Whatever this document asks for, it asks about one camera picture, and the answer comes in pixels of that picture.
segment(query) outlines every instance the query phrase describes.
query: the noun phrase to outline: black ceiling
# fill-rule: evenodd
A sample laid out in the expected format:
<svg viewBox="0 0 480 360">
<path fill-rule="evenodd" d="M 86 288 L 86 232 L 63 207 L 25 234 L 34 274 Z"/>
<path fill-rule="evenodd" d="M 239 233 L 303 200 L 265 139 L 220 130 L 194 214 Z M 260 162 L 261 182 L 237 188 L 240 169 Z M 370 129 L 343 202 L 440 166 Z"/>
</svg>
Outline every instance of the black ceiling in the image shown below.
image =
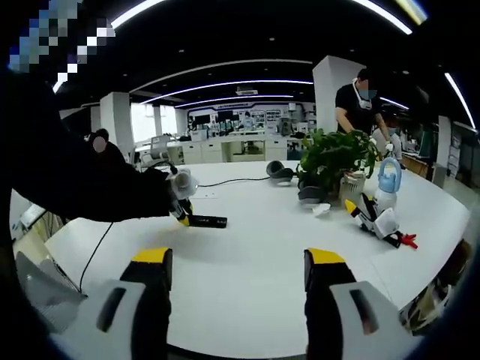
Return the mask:
<svg viewBox="0 0 480 360">
<path fill-rule="evenodd" d="M 85 0 L 92 17 L 115 19 L 141 0 Z M 429 20 L 417 26 L 394 2 L 375 0 L 406 23 L 410 36 L 350 0 L 166 0 L 139 14 L 116 31 L 88 64 L 70 74 L 57 93 L 63 109 L 99 101 L 111 91 L 131 92 L 178 72 L 248 59 L 295 59 L 312 64 L 232 64 L 186 73 L 141 88 L 164 95 L 182 89 L 240 80 L 307 80 L 325 55 L 366 64 L 379 79 L 380 94 L 422 109 L 416 89 L 430 95 L 438 112 L 470 124 L 446 82 L 449 71 L 460 85 L 474 119 L 478 71 L 476 22 L 471 3 L 418 0 Z M 255 84 L 260 94 L 293 95 L 314 101 L 309 85 Z M 209 88 L 176 98 L 184 102 L 235 96 L 235 86 Z M 133 94 L 133 101 L 148 97 Z M 163 99 L 161 104 L 181 104 Z"/>
</svg>

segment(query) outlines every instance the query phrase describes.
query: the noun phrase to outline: gloved hand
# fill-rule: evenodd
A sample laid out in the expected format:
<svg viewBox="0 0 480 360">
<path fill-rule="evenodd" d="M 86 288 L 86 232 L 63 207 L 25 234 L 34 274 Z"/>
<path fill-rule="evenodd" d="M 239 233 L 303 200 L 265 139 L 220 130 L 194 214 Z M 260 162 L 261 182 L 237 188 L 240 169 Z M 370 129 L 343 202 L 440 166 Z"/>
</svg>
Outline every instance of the gloved hand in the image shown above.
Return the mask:
<svg viewBox="0 0 480 360">
<path fill-rule="evenodd" d="M 170 173 L 166 180 L 170 181 L 177 200 L 187 199 L 197 192 L 199 182 L 191 175 L 189 169 L 179 169 L 176 174 Z"/>
</svg>

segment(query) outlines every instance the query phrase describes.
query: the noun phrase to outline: green leaves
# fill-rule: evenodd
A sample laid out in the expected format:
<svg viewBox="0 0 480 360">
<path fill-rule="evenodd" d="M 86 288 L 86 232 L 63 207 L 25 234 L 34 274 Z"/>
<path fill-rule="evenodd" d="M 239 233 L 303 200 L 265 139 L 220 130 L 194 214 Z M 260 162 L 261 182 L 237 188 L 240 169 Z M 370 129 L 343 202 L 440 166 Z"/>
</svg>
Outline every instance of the green leaves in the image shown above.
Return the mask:
<svg viewBox="0 0 480 360">
<path fill-rule="evenodd" d="M 332 191 L 346 171 L 369 167 L 368 178 L 374 172 L 377 148 L 369 136 L 360 131 L 313 135 L 313 143 L 305 142 L 307 152 L 297 166 L 300 181 Z"/>
</svg>

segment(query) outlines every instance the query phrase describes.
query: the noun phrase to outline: person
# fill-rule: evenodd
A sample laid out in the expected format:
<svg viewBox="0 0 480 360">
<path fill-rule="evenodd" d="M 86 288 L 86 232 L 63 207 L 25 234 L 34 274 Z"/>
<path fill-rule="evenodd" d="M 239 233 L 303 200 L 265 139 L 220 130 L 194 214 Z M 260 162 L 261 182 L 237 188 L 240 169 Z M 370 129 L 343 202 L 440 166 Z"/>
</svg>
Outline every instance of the person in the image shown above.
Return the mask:
<svg viewBox="0 0 480 360">
<path fill-rule="evenodd" d="M 388 135 L 390 136 L 390 142 L 393 145 L 393 149 L 387 149 L 387 142 L 385 141 L 385 137 L 379 128 L 375 129 L 375 131 L 372 133 L 372 137 L 376 141 L 376 148 L 383 156 L 385 156 L 387 152 L 391 152 L 391 156 L 400 161 L 402 160 L 402 142 L 400 137 L 397 135 L 397 118 L 392 112 L 385 112 L 383 114 L 383 118 L 385 120 L 385 125 L 388 128 Z"/>
<path fill-rule="evenodd" d="M 169 174 L 160 170 L 137 172 L 120 161 L 118 166 L 104 166 L 87 142 L 63 126 L 52 87 L 36 74 L 0 69 L 0 119 L 4 119 L 0 149 L 5 159 L 0 206 L 7 216 L 0 226 L 1 321 L 8 329 L 2 344 L 15 344 L 22 334 L 28 346 L 16 349 L 18 356 L 66 359 L 51 342 L 17 278 L 8 226 L 12 189 L 56 215 L 103 222 L 169 216 L 174 197 L 191 193 L 173 196 Z M 134 189 L 148 189 L 148 196 L 139 196 Z M 158 306 L 170 313 L 170 301 Z M 161 352 L 166 349 L 168 318 L 157 326 L 163 334 Z"/>
<path fill-rule="evenodd" d="M 245 117 L 241 120 L 241 124 L 238 127 L 239 129 L 253 129 L 255 127 L 255 120 L 250 116 L 250 113 L 247 111 Z"/>
<path fill-rule="evenodd" d="M 376 95 L 377 90 L 374 90 L 371 72 L 368 69 L 360 70 L 351 84 L 340 88 L 335 98 L 335 117 L 340 125 L 340 131 L 349 133 L 355 129 L 371 135 L 375 121 L 385 140 L 389 141 L 389 132 L 380 114 Z"/>
<path fill-rule="evenodd" d="M 88 141 L 93 146 L 93 149 L 98 154 L 100 162 L 106 166 L 115 166 L 125 164 L 125 158 L 123 157 L 120 149 L 110 142 L 110 134 L 107 129 L 99 129 L 94 132 Z"/>
</svg>

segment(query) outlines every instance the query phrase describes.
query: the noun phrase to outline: red toy part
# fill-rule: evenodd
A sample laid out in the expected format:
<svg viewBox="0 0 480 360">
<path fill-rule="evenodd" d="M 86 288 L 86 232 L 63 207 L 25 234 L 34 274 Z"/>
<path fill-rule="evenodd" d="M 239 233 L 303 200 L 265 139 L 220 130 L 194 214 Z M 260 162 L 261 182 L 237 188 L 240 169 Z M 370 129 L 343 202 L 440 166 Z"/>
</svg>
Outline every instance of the red toy part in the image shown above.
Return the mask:
<svg viewBox="0 0 480 360">
<path fill-rule="evenodd" d="M 416 234 L 412 234 L 412 235 L 405 234 L 402 236 L 402 239 L 400 240 L 400 242 L 404 245 L 411 246 L 414 249 L 418 249 L 419 246 L 414 242 L 416 237 L 417 237 Z"/>
</svg>

